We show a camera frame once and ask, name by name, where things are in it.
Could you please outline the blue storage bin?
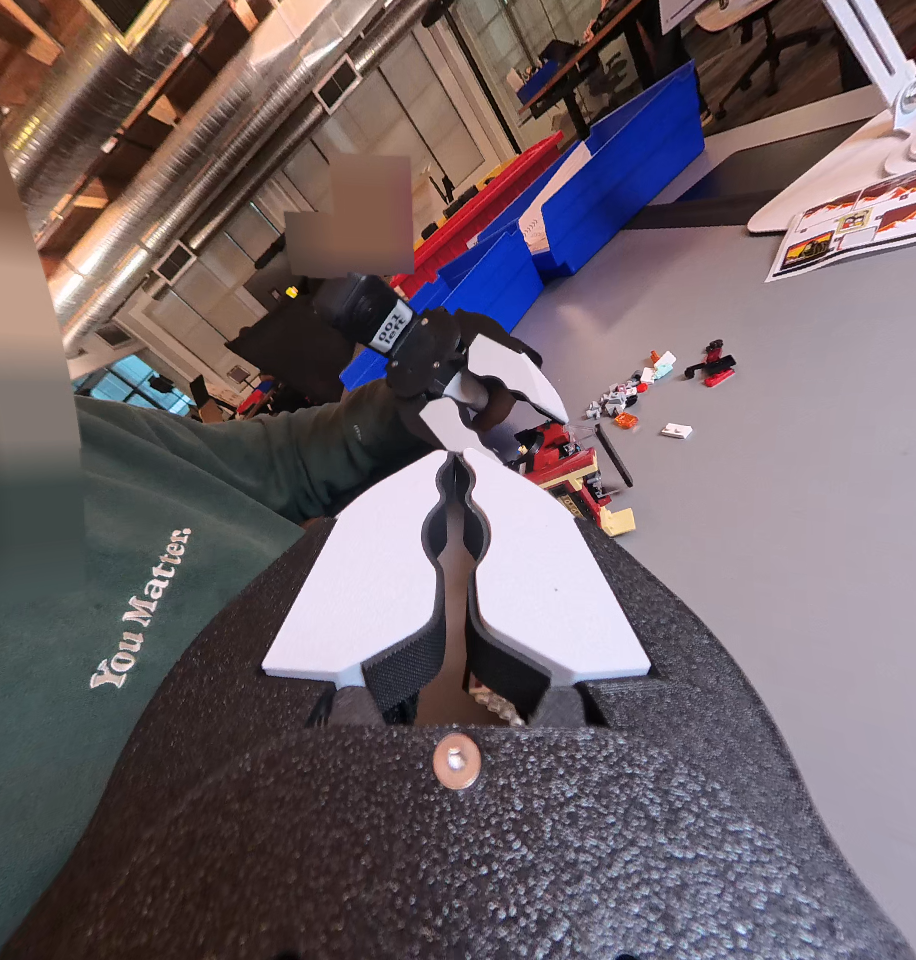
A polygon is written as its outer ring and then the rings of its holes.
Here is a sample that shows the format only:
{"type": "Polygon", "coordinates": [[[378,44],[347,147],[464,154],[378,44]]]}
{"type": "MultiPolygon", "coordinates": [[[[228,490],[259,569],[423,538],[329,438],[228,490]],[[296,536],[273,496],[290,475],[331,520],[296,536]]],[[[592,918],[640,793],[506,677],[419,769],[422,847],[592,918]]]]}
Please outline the blue storage bin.
{"type": "Polygon", "coordinates": [[[544,283],[518,227],[494,234],[440,271],[448,291],[441,306],[492,318],[511,332],[541,294],[544,283]]]}
{"type": "Polygon", "coordinates": [[[353,391],[358,387],[385,377],[389,359],[371,348],[363,348],[341,371],[344,388],[353,391]]]}
{"type": "Polygon", "coordinates": [[[574,275],[704,150],[694,63],[688,61],[591,127],[521,202],[540,205],[546,281],[574,275]]]}

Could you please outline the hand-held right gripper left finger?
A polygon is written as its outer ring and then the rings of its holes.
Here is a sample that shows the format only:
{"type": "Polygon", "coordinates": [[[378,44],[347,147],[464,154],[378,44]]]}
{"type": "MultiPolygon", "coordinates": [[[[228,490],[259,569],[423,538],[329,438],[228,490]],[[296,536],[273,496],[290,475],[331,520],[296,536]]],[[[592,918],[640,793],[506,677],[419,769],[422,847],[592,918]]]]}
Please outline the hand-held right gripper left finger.
{"type": "Polygon", "coordinates": [[[363,687],[367,661],[432,620],[438,576],[422,532],[451,461],[434,451],[340,512],[262,662],[268,675],[363,687]]]}

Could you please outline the pile of small loose bricks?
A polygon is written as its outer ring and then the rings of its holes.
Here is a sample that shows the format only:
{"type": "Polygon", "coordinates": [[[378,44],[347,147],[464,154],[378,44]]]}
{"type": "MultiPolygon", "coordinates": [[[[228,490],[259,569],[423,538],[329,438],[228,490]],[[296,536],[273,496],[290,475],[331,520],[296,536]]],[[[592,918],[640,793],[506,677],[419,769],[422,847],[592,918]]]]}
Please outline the pile of small loose bricks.
{"type": "Polygon", "coordinates": [[[649,366],[644,366],[624,382],[611,384],[597,400],[588,405],[584,418],[588,421],[597,421],[604,417],[618,418],[657,380],[667,376],[676,362],[676,356],[668,351],[662,354],[651,352],[649,366]]]}

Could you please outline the red and tan brick truck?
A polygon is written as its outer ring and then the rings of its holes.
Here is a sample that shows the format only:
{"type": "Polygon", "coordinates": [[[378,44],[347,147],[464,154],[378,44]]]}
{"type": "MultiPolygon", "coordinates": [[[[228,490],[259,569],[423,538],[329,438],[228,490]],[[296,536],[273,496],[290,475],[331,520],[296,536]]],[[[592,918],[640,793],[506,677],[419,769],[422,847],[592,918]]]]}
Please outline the red and tan brick truck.
{"type": "Polygon", "coordinates": [[[599,423],[564,427],[548,421],[515,438],[517,455],[508,463],[510,469],[547,491],[575,518],[586,518],[610,537],[635,530],[632,509],[612,504],[620,489],[608,489],[602,479],[600,453],[612,463],[624,487],[633,486],[632,475],[599,423]]]}

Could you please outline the red storage bin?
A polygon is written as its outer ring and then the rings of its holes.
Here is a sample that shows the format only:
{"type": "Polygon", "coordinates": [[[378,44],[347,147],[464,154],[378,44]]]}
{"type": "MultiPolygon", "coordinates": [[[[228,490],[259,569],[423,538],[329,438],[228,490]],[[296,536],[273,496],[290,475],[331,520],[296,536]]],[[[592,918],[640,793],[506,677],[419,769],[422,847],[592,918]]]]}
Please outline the red storage bin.
{"type": "Polygon", "coordinates": [[[391,280],[393,288],[410,297],[425,283],[434,282],[441,267],[467,251],[467,242],[484,230],[546,169],[560,158],[558,131],[526,150],[502,170],[485,189],[470,199],[415,252],[415,270],[391,280]]]}

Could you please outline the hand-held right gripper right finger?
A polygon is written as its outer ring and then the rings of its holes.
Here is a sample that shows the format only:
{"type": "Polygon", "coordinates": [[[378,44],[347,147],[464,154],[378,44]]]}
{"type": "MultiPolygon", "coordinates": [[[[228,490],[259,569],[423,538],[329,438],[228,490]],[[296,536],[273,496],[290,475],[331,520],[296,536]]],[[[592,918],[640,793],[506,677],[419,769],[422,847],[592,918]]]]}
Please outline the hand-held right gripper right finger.
{"type": "Polygon", "coordinates": [[[475,449],[464,462],[488,533],[475,570],[487,636],[554,687],[646,675],[651,662],[572,514],[475,449]]]}

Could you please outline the white desk stand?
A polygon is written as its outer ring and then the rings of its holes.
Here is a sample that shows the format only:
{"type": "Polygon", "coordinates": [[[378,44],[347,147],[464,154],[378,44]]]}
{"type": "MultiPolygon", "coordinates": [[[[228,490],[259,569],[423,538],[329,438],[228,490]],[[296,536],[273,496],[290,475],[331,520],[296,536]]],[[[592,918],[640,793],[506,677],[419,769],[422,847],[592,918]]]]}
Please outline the white desk stand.
{"type": "Polygon", "coordinates": [[[916,63],[902,51],[874,1],[825,1],[886,108],[758,210],[751,234],[788,230],[819,201],[916,169],[916,63]]]}

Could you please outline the grey desk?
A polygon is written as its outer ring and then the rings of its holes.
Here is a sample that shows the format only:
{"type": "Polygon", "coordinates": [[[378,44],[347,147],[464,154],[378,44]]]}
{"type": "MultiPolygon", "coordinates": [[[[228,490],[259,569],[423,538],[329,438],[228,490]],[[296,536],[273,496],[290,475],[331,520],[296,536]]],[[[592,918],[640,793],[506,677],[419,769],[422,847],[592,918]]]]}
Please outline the grey desk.
{"type": "Polygon", "coordinates": [[[745,671],[916,952],[916,246],[767,283],[778,243],[625,230],[517,333],[573,415],[676,354],[611,433],[634,479],[619,542],[745,671]],[[716,339],[733,376],[684,379],[716,339]]]}

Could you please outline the person's left forearm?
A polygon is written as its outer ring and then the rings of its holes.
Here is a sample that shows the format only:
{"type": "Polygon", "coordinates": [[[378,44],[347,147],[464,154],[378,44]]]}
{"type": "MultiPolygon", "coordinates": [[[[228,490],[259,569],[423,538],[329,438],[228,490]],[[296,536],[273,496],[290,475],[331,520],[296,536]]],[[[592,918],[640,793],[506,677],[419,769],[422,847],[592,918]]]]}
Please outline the person's left forearm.
{"type": "Polygon", "coordinates": [[[227,423],[213,446],[236,488],[293,522],[335,514],[432,451],[404,425],[383,381],[338,403],[227,423]]]}

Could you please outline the wooden work table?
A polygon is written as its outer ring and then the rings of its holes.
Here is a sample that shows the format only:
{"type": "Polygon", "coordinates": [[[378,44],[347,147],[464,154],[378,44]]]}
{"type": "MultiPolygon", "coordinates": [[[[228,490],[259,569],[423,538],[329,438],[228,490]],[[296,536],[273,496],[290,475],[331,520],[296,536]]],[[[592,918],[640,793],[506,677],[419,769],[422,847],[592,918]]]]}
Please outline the wooden work table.
{"type": "Polygon", "coordinates": [[[609,2],[600,12],[600,16],[609,13],[607,21],[596,20],[596,32],[572,52],[547,83],[523,103],[519,112],[531,112],[538,117],[551,106],[564,102],[577,137],[588,138],[589,126],[575,91],[599,66],[599,49],[623,34],[645,90],[687,62],[680,23],[700,6],[704,6],[704,1],[609,2]]]}

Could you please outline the printed sticker sheet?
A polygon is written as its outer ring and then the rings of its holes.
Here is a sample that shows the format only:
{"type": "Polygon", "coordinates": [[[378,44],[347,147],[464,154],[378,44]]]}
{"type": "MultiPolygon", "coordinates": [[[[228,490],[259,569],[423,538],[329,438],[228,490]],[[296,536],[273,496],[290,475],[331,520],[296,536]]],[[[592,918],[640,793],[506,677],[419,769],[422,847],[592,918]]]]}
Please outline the printed sticker sheet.
{"type": "Polygon", "coordinates": [[[916,244],[916,169],[796,214],[766,277],[775,282],[836,261],[916,244]]]}

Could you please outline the green sweatshirt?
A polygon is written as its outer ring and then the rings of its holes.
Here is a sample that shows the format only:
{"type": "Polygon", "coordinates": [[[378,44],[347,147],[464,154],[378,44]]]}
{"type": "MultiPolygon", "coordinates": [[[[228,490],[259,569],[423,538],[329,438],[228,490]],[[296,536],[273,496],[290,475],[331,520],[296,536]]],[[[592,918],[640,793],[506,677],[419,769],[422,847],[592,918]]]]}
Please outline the green sweatshirt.
{"type": "Polygon", "coordinates": [[[224,424],[76,405],[82,570],[43,596],[15,583],[0,603],[0,949],[70,856],[165,676],[303,522],[232,484],[213,446],[224,424]]]}

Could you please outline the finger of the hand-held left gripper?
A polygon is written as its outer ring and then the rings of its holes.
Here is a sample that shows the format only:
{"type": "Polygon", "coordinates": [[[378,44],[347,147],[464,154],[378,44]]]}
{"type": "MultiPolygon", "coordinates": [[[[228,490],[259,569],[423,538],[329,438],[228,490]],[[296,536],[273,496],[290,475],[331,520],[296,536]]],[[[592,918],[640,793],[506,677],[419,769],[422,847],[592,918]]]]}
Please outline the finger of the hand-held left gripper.
{"type": "Polygon", "coordinates": [[[467,350],[466,366],[471,375],[481,381],[499,382],[513,396],[559,425],[569,422],[554,385],[527,354],[479,334],[467,350]]]}
{"type": "Polygon", "coordinates": [[[492,462],[501,462],[493,450],[487,448],[479,434],[467,422],[466,410],[451,397],[428,401],[418,416],[444,450],[464,455],[468,450],[492,462]]]}

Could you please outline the silver air duct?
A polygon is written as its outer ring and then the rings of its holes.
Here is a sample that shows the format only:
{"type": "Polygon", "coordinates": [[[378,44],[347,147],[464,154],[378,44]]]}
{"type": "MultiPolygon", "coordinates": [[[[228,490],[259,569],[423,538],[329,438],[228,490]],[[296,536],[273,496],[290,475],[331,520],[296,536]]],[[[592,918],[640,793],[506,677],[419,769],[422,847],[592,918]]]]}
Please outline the silver air duct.
{"type": "Polygon", "coordinates": [[[175,125],[276,1],[83,2],[92,22],[1,138],[42,249],[126,130],[151,115],[175,125]]]}
{"type": "Polygon", "coordinates": [[[196,255],[325,117],[342,66],[364,76],[427,2],[280,2],[49,281],[65,356],[181,242],[196,255]]]}

